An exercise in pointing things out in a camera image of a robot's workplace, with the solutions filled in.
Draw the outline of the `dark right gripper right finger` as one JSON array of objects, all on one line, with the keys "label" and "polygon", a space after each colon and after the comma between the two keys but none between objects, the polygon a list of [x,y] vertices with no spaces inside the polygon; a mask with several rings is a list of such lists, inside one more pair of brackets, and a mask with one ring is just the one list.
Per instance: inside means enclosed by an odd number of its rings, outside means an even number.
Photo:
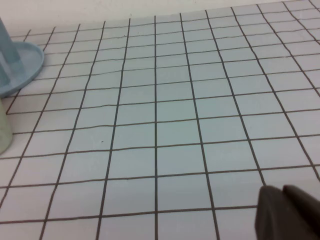
[{"label": "dark right gripper right finger", "polygon": [[283,193],[293,203],[302,219],[320,238],[320,201],[294,185],[285,185]]}]

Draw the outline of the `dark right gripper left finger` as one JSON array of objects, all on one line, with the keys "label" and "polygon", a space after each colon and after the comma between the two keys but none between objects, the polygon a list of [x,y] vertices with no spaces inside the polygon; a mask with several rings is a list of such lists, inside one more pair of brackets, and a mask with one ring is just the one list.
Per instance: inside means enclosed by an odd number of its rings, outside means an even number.
[{"label": "dark right gripper left finger", "polygon": [[258,240],[315,240],[316,234],[303,220],[283,188],[263,186],[259,190],[255,216]]}]

